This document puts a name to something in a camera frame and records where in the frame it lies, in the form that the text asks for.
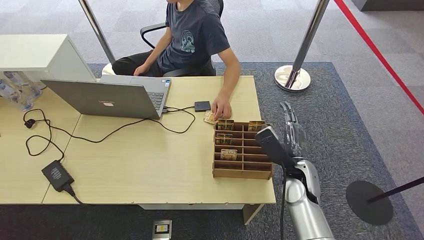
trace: round black base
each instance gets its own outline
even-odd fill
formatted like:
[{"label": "round black base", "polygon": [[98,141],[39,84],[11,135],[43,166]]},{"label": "round black base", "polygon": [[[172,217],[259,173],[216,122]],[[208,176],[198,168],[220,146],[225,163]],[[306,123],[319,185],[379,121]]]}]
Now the round black base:
[{"label": "round black base", "polygon": [[367,200],[383,194],[378,186],[367,181],[354,181],[346,190],[346,199],[352,211],[372,225],[388,224],[393,218],[393,206],[388,197],[373,203]]}]

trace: card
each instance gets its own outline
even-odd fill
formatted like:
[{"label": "card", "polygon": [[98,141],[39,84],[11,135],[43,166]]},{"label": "card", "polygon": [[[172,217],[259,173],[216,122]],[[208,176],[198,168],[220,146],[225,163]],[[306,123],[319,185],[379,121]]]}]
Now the card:
[{"label": "card", "polygon": [[264,121],[249,121],[248,132],[259,132],[262,126],[265,125]]},{"label": "card", "polygon": [[233,142],[232,134],[224,134],[224,133],[216,134],[215,143],[217,145],[231,145],[232,142]]},{"label": "card", "polygon": [[234,130],[234,120],[218,119],[217,125],[218,125],[217,126],[218,130],[224,130],[224,131],[233,131]]},{"label": "card", "polygon": [[203,121],[205,123],[213,124],[213,125],[215,125],[215,123],[217,122],[217,121],[214,121],[214,114],[212,113],[212,111],[206,111],[204,113]]},{"label": "card", "polygon": [[221,149],[221,160],[236,161],[237,150],[236,149]]}]

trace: laptop logo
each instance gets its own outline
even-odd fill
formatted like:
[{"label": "laptop logo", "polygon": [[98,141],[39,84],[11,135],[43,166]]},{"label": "laptop logo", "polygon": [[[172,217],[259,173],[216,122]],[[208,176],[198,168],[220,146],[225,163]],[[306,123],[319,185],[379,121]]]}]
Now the laptop logo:
[{"label": "laptop logo", "polygon": [[107,107],[113,107],[114,106],[114,101],[98,101],[99,103],[107,106]]}]

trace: red barrier line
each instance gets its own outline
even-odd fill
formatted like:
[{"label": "red barrier line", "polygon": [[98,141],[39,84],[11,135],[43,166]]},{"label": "red barrier line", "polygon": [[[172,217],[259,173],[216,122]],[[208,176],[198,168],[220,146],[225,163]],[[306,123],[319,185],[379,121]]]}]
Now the red barrier line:
[{"label": "red barrier line", "polygon": [[340,8],[340,10],[343,12],[343,14],[346,16],[347,20],[349,20],[350,24],[355,28],[357,33],[362,37],[362,39],[365,41],[365,43],[368,45],[368,47],[372,50],[372,52],[377,56],[377,58],[380,60],[380,62],[384,65],[384,67],[387,69],[387,71],[392,75],[394,80],[400,85],[402,90],[408,95],[408,97],[412,100],[412,102],[415,104],[415,106],[421,111],[421,113],[424,115],[424,108],[421,106],[420,102],[415,98],[415,96],[412,94],[412,92],[408,89],[408,87],[405,85],[405,83],[401,80],[401,78],[396,74],[395,70],[389,65],[387,60],[384,58],[382,53],[379,51],[379,49],[376,47],[376,45],[371,41],[368,34],[365,32],[365,30],[361,27],[355,16],[352,14],[352,12],[349,10],[349,8],[346,6],[346,4],[343,2],[343,0],[334,0],[337,6]]}]

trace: robotic hand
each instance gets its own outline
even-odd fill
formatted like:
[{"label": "robotic hand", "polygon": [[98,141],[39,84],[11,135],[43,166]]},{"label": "robotic hand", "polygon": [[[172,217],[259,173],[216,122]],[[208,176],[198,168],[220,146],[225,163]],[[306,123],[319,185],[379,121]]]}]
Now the robotic hand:
[{"label": "robotic hand", "polygon": [[297,240],[335,240],[320,207],[321,188],[317,169],[301,154],[302,142],[305,141],[302,127],[297,123],[290,104],[281,103],[281,106],[286,120],[284,147],[270,126],[257,133],[256,141],[270,160],[283,168],[283,194]]}]

